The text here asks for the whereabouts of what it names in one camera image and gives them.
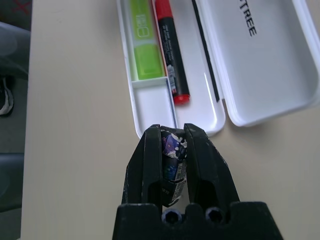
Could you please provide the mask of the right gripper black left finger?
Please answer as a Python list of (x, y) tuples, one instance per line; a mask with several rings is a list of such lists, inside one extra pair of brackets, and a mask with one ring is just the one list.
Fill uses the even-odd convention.
[(125, 171), (122, 204), (162, 203), (162, 141), (160, 125), (147, 128)]

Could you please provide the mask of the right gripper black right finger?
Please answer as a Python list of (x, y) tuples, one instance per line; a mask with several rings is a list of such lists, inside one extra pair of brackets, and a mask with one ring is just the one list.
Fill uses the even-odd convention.
[(200, 127), (184, 125), (187, 187), (191, 203), (233, 203), (239, 196), (229, 166)]

